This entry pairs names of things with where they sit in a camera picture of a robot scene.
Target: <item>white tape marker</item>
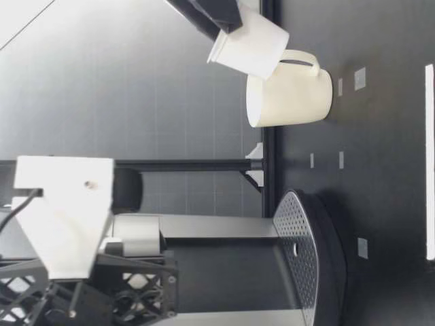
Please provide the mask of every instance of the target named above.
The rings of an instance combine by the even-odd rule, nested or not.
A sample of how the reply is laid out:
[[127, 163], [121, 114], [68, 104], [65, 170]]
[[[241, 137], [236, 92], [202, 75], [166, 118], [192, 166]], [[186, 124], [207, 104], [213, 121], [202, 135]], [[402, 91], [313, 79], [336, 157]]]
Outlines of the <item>white tape marker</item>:
[[426, 76], [426, 237], [428, 260], [435, 259], [435, 139], [434, 65], [427, 65]]

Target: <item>white mug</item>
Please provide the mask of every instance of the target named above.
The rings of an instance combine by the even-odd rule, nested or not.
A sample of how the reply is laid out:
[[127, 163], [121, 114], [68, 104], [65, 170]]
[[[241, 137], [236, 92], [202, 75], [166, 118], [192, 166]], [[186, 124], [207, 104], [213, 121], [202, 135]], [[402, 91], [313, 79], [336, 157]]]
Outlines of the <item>white mug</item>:
[[320, 69], [316, 57], [297, 51], [284, 51], [282, 60], [267, 79], [248, 76], [246, 107], [253, 127], [305, 124], [324, 119], [332, 104], [330, 74]]
[[289, 34], [241, 2], [239, 9], [243, 26], [230, 34], [221, 30], [207, 62], [267, 79], [281, 59]]

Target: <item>hole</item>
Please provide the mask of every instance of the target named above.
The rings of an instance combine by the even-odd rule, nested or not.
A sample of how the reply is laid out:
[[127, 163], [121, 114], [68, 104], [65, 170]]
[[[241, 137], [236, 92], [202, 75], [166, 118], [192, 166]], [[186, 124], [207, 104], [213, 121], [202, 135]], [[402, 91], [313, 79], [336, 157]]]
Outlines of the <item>hole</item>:
[[19, 319], [23, 319], [26, 314], [21, 308], [14, 308], [11, 310]]
[[299, 254], [299, 252], [298, 252], [298, 244], [297, 243], [294, 243], [293, 244], [293, 256], [294, 257], [298, 257], [298, 254]]
[[142, 274], [136, 274], [132, 278], [130, 278], [128, 283], [129, 285], [131, 285], [133, 289], [138, 290], [138, 289], [142, 289], [144, 286], [148, 284], [148, 279], [144, 277], [144, 275]]
[[30, 286], [26, 282], [24, 282], [21, 278], [16, 278], [8, 285], [8, 287], [13, 292], [22, 293], [26, 291]]

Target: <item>white bracket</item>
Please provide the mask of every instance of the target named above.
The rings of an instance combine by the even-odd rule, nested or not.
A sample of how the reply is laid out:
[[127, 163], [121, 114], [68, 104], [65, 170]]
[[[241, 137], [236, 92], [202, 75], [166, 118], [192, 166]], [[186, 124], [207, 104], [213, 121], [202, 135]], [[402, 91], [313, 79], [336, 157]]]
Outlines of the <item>white bracket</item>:
[[[262, 160], [263, 159], [263, 143], [257, 143], [257, 146], [245, 156], [250, 160]], [[264, 171], [263, 170], [251, 170], [246, 172], [258, 185], [258, 187], [264, 187]]]

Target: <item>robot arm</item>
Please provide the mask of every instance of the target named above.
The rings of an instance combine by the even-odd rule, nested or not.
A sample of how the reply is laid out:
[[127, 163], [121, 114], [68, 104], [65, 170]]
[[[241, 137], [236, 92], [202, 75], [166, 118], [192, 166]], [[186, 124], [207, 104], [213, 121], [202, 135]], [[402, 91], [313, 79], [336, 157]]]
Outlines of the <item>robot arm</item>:
[[219, 31], [229, 34], [243, 23], [236, 0], [167, 0], [182, 16], [213, 41]]

